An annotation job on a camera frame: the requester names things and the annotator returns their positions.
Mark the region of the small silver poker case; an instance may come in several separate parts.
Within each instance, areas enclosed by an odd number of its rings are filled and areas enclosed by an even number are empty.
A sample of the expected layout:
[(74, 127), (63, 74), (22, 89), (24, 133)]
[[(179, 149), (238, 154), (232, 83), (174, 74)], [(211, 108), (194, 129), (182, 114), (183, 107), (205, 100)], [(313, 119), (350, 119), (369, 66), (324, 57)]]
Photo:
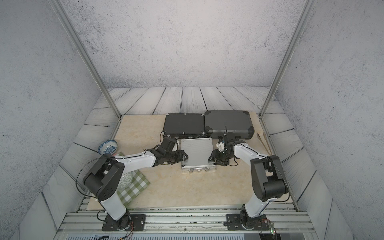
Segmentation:
[(209, 162), (214, 151), (211, 138), (183, 139), (181, 147), (188, 158), (181, 162), (183, 172), (211, 172), (216, 169), (213, 162)]

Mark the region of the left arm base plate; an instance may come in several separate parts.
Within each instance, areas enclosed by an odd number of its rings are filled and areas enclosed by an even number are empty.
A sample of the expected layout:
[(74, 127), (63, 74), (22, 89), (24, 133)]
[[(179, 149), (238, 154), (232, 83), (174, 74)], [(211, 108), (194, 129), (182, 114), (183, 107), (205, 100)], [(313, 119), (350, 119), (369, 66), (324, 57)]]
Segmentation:
[(147, 215), (144, 214), (125, 214), (119, 220), (114, 220), (107, 215), (103, 226), (103, 232), (142, 232), (145, 227)]

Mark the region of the medium black poker case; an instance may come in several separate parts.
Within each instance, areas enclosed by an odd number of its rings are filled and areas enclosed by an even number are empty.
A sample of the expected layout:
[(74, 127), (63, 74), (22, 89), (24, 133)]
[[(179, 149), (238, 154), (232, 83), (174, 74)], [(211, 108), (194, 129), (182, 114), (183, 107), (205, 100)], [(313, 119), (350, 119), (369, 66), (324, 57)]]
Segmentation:
[(204, 114), (167, 114), (162, 134), (164, 137), (177, 139), (204, 138)]

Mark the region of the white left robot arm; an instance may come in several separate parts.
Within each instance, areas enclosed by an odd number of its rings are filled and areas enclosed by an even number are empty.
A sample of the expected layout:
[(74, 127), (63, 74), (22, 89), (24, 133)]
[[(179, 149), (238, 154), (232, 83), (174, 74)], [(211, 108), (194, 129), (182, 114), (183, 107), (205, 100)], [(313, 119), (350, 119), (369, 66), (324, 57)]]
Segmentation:
[(185, 151), (179, 148), (177, 139), (165, 137), (160, 145), (140, 154), (120, 157), (103, 154), (85, 174), (83, 184), (96, 197), (108, 216), (117, 222), (128, 212), (117, 194), (124, 174), (159, 165), (174, 165), (188, 159)]

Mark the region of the large dark grey poker case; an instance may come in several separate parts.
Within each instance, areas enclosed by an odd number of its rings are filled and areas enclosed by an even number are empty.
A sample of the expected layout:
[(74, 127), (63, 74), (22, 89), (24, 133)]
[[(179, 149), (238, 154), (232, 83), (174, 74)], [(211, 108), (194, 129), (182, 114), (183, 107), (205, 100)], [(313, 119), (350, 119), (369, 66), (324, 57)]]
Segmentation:
[(249, 140), (255, 133), (247, 111), (207, 111), (204, 118), (204, 132), (208, 138), (219, 139), (225, 133), (234, 133), (237, 139)]

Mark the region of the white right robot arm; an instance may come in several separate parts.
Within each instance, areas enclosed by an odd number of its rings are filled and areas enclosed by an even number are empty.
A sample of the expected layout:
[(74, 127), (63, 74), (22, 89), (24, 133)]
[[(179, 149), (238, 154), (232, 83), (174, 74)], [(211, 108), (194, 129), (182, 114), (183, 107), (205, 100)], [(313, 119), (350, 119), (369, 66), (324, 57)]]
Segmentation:
[(217, 148), (208, 161), (226, 167), (230, 159), (240, 159), (251, 169), (253, 195), (242, 207), (240, 223), (244, 229), (253, 230), (267, 220), (263, 214), (266, 207), (270, 203), (279, 203), (279, 198), (289, 193), (286, 175), (278, 156), (257, 152), (245, 141), (237, 139), (234, 133), (219, 137)]

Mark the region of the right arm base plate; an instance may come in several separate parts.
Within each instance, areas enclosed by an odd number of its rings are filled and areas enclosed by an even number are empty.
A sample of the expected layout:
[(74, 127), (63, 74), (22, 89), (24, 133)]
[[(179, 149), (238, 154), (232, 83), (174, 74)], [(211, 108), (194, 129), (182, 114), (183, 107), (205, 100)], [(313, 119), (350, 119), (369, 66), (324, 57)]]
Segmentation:
[(257, 231), (264, 232), (270, 229), (269, 220), (266, 215), (250, 218), (242, 214), (227, 214), (223, 223), (229, 231)]

